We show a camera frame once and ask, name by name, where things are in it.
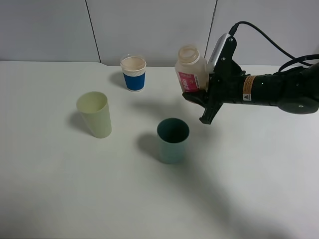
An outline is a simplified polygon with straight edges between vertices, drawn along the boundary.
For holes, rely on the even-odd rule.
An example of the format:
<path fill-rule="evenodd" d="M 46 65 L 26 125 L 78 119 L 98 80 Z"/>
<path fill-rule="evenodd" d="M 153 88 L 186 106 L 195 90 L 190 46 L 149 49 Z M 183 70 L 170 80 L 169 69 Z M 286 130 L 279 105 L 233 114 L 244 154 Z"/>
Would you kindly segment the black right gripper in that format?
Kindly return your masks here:
<path fill-rule="evenodd" d="M 206 106 L 199 120 L 211 124 L 224 103 L 249 104 L 249 91 L 246 85 L 249 75 L 236 63 L 218 63 L 209 74 L 208 90 L 184 92 L 185 100 Z"/>

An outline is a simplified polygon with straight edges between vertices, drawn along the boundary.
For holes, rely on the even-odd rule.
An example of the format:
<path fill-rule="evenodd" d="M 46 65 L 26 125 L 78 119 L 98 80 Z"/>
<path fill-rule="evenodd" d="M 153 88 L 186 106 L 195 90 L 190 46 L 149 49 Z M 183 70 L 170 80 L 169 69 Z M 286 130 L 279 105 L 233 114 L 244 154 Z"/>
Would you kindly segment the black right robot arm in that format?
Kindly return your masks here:
<path fill-rule="evenodd" d="M 312 114 L 319 109 L 319 65 L 249 75 L 233 62 L 230 70 L 209 75 L 207 90 L 182 95 L 204 108 L 200 117 L 203 124 L 211 124 L 223 104 L 272 106 L 291 114 Z"/>

